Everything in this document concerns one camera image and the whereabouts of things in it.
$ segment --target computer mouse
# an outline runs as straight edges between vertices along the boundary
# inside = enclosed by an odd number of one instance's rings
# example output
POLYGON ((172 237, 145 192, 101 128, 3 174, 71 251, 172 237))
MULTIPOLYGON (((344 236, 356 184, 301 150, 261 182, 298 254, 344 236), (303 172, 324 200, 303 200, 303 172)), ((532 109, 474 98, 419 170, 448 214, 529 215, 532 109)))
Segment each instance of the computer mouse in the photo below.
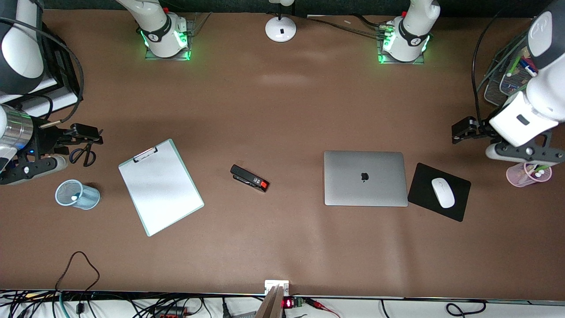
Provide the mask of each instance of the computer mouse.
POLYGON ((442 208, 448 209, 455 205, 453 191, 445 179, 435 178, 432 180, 432 188, 442 208))

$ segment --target black mouse pad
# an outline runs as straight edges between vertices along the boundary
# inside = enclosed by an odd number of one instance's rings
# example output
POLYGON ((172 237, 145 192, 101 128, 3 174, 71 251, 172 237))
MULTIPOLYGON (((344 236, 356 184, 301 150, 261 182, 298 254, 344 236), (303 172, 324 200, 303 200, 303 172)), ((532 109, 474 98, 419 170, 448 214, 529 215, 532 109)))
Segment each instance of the black mouse pad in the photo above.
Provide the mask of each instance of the black mouse pad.
POLYGON ((418 163, 414 178, 412 179, 412 185, 410 186, 408 202, 461 222, 465 215, 470 190, 470 181, 434 169, 423 163, 418 163), (443 178, 449 183, 453 191, 453 196, 455 197, 455 205, 451 208, 442 208, 440 202, 437 200, 436 194, 433 192, 432 188, 432 180, 435 178, 443 178))

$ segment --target silver laptop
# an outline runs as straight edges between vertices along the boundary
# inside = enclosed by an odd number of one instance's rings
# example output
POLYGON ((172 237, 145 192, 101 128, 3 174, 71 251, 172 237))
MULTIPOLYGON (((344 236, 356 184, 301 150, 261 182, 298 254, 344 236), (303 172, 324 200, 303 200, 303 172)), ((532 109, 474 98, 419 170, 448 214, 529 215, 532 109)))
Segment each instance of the silver laptop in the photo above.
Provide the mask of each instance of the silver laptop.
POLYGON ((404 157, 400 152, 324 152, 326 205, 407 207, 404 157))

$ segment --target scissors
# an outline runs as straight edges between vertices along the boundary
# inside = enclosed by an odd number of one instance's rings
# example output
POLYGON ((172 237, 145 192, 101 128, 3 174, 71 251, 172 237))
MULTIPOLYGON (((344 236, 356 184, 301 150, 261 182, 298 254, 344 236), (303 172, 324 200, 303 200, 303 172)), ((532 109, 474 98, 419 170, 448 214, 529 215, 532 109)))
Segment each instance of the scissors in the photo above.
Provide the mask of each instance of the scissors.
POLYGON ((82 155, 84 153, 86 153, 86 156, 84 157, 84 163, 82 164, 82 166, 83 167, 92 166, 92 164, 94 164, 94 162, 96 161, 96 153, 94 153, 91 150, 93 143, 94 143, 94 140, 90 140, 86 143, 86 146, 84 148, 77 148, 77 149, 73 150, 69 154, 69 161, 72 164, 75 164, 79 160, 79 158, 82 157, 82 155))

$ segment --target brown table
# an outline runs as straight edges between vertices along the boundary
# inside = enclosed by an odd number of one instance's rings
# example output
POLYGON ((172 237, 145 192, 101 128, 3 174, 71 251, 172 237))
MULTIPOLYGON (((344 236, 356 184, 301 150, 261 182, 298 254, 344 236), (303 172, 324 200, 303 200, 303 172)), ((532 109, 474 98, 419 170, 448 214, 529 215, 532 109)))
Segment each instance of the brown table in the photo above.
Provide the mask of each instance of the brown table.
MULTIPOLYGON (((2 288, 53 288, 82 250, 101 272, 98 290, 260 293, 265 279, 286 279, 300 294, 565 300, 561 166, 552 181, 518 189, 505 177, 510 163, 485 157, 487 140, 451 144, 451 125, 474 112, 471 56, 486 19, 440 19, 424 66, 387 66, 374 40, 304 19, 292 41, 272 42, 269 18, 213 14, 192 61, 146 62, 126 11, 46 12, 86 74, 71 122, 103 128, 105 144, 92 167, 2 187, 2 288), (118 164, 168 138, 206 205, 147 237, 118 164), (326 207, 329 149, 403 152, 408 184, 418 162, 470 180, 464 221, 412 204, 326 207), (269 191, 234 181, 236 162, 269 191), (57 205, 70 178, 101 190, 95 209, 57 205)), ((528 23, 494 24, 479 79, 528 23)), ((556 129, 553 146, 564 141, 556 129)), ((94 277, 77 259, 62 288, 94 277)))

